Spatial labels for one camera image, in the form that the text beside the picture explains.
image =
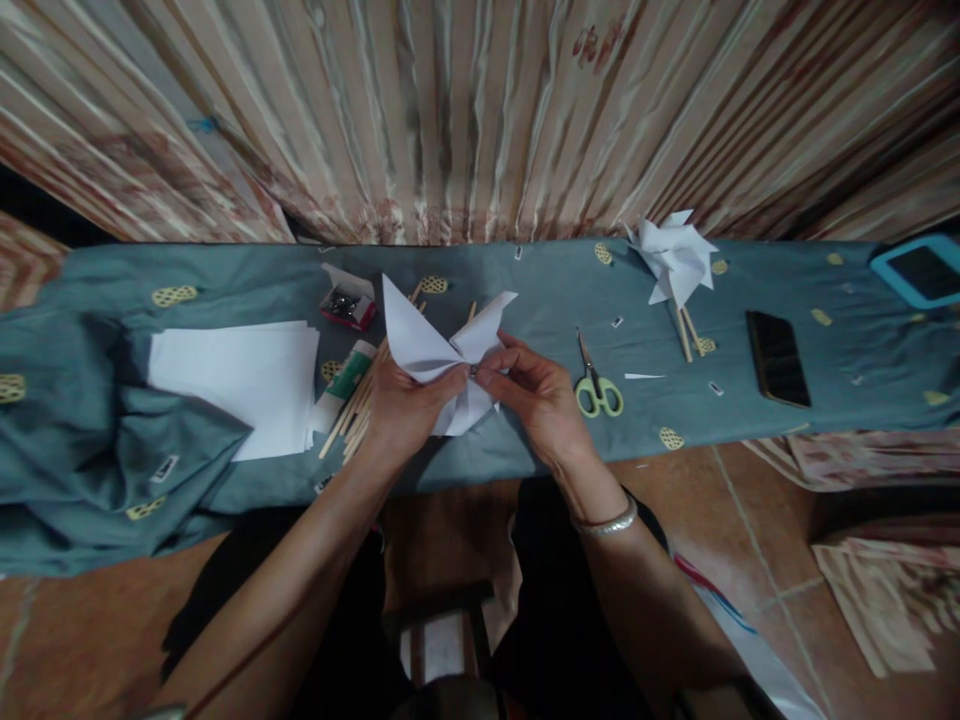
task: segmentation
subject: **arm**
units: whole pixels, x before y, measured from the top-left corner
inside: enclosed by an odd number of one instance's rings
[[[202,718],[286,713],[377,513],[466,378],[462,366],[423,387],[392,360],[380,365],[363,445],[204,629],[154,706],[183,703]]]
[[[506,349],[484,360],[477,382],[519,415],[572,520],[602,525],[626,512],[627,498],[593,447],[567,371],[506,334],[501,340]],[[581,537],[607,625],[638,685],[673,692],[745,674],[710,611],[642,522]]]

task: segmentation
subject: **curtain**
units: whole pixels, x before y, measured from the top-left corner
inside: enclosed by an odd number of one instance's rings
[[[0,0],[0,161],[126,241],[892,241],[960,212],[948,2]]]

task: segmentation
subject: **person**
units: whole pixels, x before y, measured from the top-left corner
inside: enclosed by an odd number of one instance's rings
[[[474,380],[517,414],[552,478],[521,484],[518,612],[486,676],[417,691],[380,626],[370,528],[470,372],[421,386],[387,360],[356,455],[305,510],[251,514],[201,572],[150,717],[674,717],[679,691],[729,687],[763,707],[754,717],[777,717],[653,514],[601,461],[569,374],[500,337]]]

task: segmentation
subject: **hand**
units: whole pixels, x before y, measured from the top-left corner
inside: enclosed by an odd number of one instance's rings
[[[477,383],[520,416],[534,451],[558,479],[570,466],[596,461],[570,373],[526,343],[498,335],[506,348],[480,363]],[[500,374],[507,369],[507,376]]]
[[[440,411],[467,386],[470,368],[459,365],[421,385],[387,358],[374,376],[370,426],[361,445],[380,459],[403,464],[430,437]]]

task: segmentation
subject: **paper pinwheel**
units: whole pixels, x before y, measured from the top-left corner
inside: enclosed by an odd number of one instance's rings
[[[397,365],[421,383],[432,382],[461,363],[476,365],[503,347],[497,330],[503,309],[515,297],[516,293],[500,293],[447,342],[384,275],[383,312],[390,353]],[[494,404],[487,391],[470,380],[466,389],[444,406],[433,434],[462,435]]]
[[[693,225],[685,225],[693,210],[670,215],[660,227],[644,219],[639,228],[640,238],[627,227],[630,245],[657,278],[650,295],[650,305],[673,298],[678,308],[704,285],[713,290],[710,272],[710,253],[717,248],[703,239]]]

